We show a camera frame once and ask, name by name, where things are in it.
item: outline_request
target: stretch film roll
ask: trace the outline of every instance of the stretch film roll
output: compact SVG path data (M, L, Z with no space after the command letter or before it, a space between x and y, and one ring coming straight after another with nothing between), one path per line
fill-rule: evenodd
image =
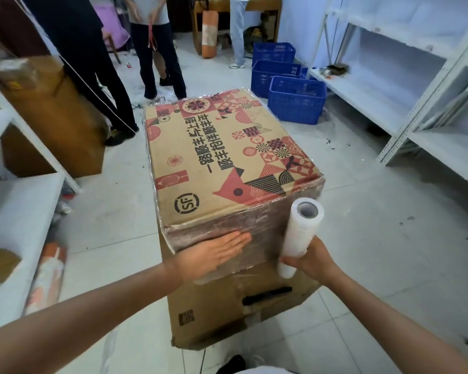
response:
M324 208L316 200L299 198L294 201L291 205L281 256L303 256L323 218ZM296 268L279 263L277 264L277 272L283 278L291 278L294 276Z

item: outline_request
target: qr code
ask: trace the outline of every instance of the qr code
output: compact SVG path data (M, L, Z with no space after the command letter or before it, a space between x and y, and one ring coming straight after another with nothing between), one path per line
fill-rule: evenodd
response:
M187 323L193 322L194 321L194 312L193 310L188 310L186 312L182 312L179 314L179 324L180 326L183 326Z

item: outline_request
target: wrapped package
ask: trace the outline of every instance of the wrapped package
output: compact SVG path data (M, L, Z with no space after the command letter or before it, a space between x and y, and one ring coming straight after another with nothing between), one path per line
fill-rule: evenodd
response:
M174 253L249 231L243 252L202 282L276 258L291 204L317 199L324 176L245 89L146 109L158 221Z

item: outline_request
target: black pants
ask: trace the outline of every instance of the black pants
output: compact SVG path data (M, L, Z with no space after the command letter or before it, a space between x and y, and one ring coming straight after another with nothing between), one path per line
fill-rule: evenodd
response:
M158 94L153 72L153 49L148 47L149 27L137 23L130 24L130 35L134 43L135 51L139 57L141 77L146 90L144 97L153 99ZM156 39L157 51L163 56L167 71L172 80L173 89L178 99L187 97L186 84L182 77L179 59L173 45L172 28L169 23L153 26L153 36Z
M129 128L125 124L134 129L135 119L130 98L109 57L102 33L100 38L96 35L93 38L80 39L76 45L66 41L56 42L56 48L64 57L64 69L79 92L108 117L115 129L128 131ZM99 87L97 78L108 88L116 107Z

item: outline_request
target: sf logo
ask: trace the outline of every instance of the sf logo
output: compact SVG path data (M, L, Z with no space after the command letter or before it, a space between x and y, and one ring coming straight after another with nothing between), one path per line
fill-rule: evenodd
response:
M175 199L175 211L179 214L188 214L200 206L200 199L194 193L185 193Z

